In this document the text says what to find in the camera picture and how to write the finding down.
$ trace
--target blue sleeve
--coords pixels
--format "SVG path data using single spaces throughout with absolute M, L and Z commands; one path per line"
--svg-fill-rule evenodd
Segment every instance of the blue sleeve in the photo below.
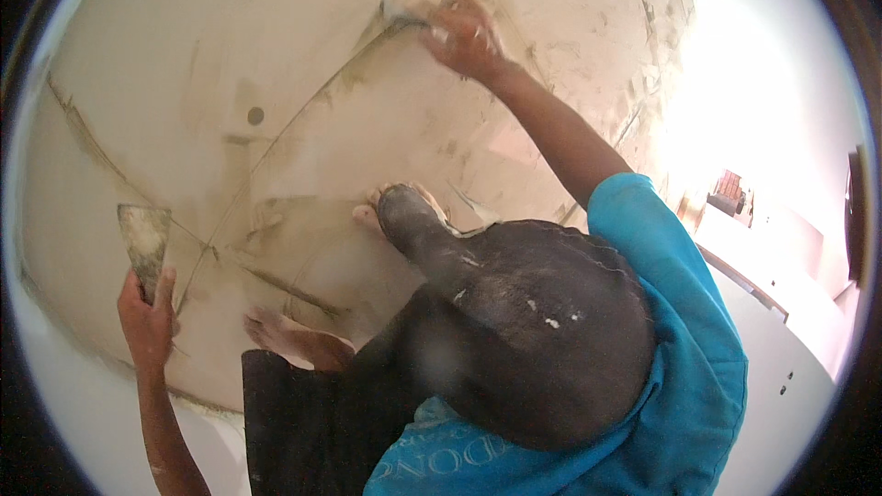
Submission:
M 588 231 L 609 241 L 667 299 L 709 363 L 744 360 L 704 258 L 648 177 L 624 172 L 601 182 L 588 202 Z

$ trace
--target sunlit floor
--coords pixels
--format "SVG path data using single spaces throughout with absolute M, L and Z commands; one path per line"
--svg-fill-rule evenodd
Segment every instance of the sunlit floor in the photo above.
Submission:
M 661 119 L 691 0 L 479 1 L 513 59 L 667 197 Z M 455 188 L 503 219 L 584 230 L 584 211 L 504 106 L 434 64 L 413 30 L 375 39 L 378 5 L 84 0 L 28 149 L 19 250 L 42 308 L 89 351 L 128 362 L 116 204 L 170 208 L 182 327 L 170 384 L 240 410 L 249 306 L 359 345 L 419 282 L 352 222 L 371 187 L 418 180 L 463 229 L 478 221 Z

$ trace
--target person's right hand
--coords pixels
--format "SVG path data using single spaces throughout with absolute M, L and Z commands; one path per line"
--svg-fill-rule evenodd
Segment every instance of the person's right hand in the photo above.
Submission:
M 487 11 L 475 0 L 442 0 L 420 40 L 437 61 L 484 86 L 513 63 L 505 59 Z
M 116 301 L 119 322 L 129 344 L 131 361 L 138 378 L 164 380 L 166 362 L 171 354 L 175 311 L 171 306 L 175 270 L 164 269 L 156 284 L 153 306 L 141 299 L 141 281 L 129 270 L 123 291 Z

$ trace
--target dirty putty knife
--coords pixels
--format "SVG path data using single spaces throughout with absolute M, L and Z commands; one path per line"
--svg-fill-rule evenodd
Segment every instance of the dirty putty knife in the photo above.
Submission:
M 141 281 L 141 297 L 153 305 L 162 260 L 169 244 L 171 211 L 120 203 L 116 206 L 116 216 L 131 267 Z

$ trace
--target t-shirt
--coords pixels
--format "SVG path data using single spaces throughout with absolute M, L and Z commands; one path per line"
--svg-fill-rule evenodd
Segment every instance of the t-shirt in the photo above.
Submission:
M 591 234 L 639 275 L 658 346 L 628 417 L 563 452 L 515 446 L 424 402 L 364 494 L 706 494 L 744 417 L 747 358 L 698 248 L 643 175 L 620 173 L 588 203 Z

